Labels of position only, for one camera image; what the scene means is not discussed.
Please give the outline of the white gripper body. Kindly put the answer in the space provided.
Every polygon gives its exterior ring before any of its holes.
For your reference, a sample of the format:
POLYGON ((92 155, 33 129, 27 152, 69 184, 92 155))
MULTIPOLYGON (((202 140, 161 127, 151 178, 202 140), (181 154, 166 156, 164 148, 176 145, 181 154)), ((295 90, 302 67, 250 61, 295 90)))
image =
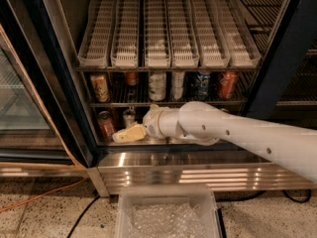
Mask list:
POLYGON ((162 109, 158 105, 151 104, 149 111, 143 117, 143 126, 147 134, 152 138, 162 138, 162 133, 159 130, 159 116, 161 113, 162 109))

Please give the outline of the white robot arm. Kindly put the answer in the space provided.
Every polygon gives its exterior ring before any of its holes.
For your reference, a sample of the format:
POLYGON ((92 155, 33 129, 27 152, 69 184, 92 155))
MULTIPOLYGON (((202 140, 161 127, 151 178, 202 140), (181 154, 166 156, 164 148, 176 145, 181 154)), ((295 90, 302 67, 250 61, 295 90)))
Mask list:
POLYGON ((179 108, 153 104, 141 124, 116 132, 116 143, 132 143, 150 136, 210 146, 225 140, 310 181, 317 182, 317 131, 241 117, 204 102, 179 108))

